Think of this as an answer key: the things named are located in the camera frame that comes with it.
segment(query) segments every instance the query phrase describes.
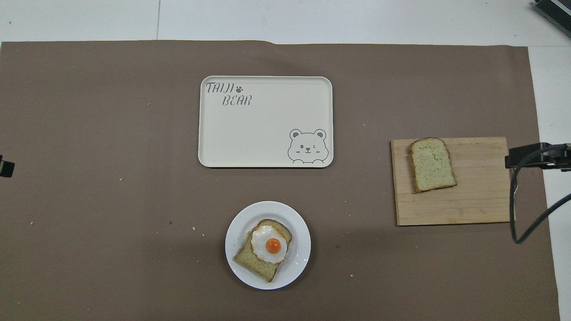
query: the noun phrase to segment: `bread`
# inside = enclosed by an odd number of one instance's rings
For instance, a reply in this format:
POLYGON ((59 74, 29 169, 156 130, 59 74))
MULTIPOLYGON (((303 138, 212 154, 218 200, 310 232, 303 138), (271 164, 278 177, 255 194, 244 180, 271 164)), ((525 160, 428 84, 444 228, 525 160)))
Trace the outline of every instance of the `bread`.
POLYGON ((234 261, 240 263, 244 267, 249 268, 250 270, 256 272, 260 276, 266 279, 268 282, 272 282, 274 276, 276 275, 276 271, 278 270, 278 266, 281 263, 273 264, 270 262, 261 261, 258 259, 256 254, 252 252, 252 232, 258 228, 259 226, 269 225, 276 228, 285 238, 285 241, 288 246, 292 240, 291 232, 283 226, 280 222, 273 220, 273 219, 263 219, 261 220, 258 225, 256 225, 252 231, 248 234, 248 238, 246 239, 246 243, 244 247, 238 251, 238 254, 234 257, 234 261))
POLYGON ((450 152, 442 139, 423 138, 411 144, 410 160, 415 192, 426 192, 458 185, 450 152))

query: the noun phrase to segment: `brown backdrop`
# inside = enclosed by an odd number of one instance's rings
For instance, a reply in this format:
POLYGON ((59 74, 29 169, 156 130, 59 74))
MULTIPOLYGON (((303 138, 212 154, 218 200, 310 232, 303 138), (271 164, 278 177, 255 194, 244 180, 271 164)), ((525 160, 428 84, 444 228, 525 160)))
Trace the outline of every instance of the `brown backdrop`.
MULTIPOLYGON (((16 168, 0 179, 2 319, 557 320, 546 223, 520 246, 505 223, 396 226, 389 142, 427 136, 537 142, 527 49, 3 43, 0 153, 16 168), (327 77, 334 162, 201 166, 208 75, 327 77), (261 200, 296 209, 313 242, 276 291, 224 256, 233 217, 261 200)), ((518 193, 522 230, 545 209, 541 171, 518 193)))

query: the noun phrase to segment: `plate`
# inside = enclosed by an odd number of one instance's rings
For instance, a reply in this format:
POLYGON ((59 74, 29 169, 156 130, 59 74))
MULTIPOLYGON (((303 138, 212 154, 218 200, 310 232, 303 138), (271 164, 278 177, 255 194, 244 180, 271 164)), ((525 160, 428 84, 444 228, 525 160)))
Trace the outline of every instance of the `plate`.
POLYGON ((274 290, 292 283, 305 269, 310 253, 311 238, 305 221, 294 209, 279 202, 264 201, 244 208, 230 223, 226 233, 226 259, 230 269, 245 284, 262 290, 274 290), (267 218, 284 224, 293 235, 285 260, 272 282, 234 261, 234 256, 246 242, 247 233, 267 218))
POLYGON ((198 159, 207 167, 326 167, 333 88, 325 77, 209 76, 200 85, 198 159))

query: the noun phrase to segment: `fried egg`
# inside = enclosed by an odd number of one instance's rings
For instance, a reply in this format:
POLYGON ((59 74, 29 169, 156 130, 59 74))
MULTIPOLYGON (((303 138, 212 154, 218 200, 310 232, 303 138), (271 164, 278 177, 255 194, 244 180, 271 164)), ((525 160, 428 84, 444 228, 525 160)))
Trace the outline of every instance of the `fried egg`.
POLYGON ((260 226, 252 232, 252 251, 259 260, 278 264, 286 257, 287 242, 276 228, 260 226))

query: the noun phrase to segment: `egg white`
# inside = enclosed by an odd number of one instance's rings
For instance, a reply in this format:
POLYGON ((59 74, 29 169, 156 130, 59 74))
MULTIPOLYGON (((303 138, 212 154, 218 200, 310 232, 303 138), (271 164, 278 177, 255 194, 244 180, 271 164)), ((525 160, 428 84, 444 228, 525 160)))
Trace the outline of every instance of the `egg white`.
POLYGON ((286 239, 275 228, 269 225, 258 227, 252 232, 252 251, 262 261, 278 264, 284 260, 287 252, 286 239), (280 244, 280 251, 272 254, 266 250, 266 241, 275 238, 280 244))

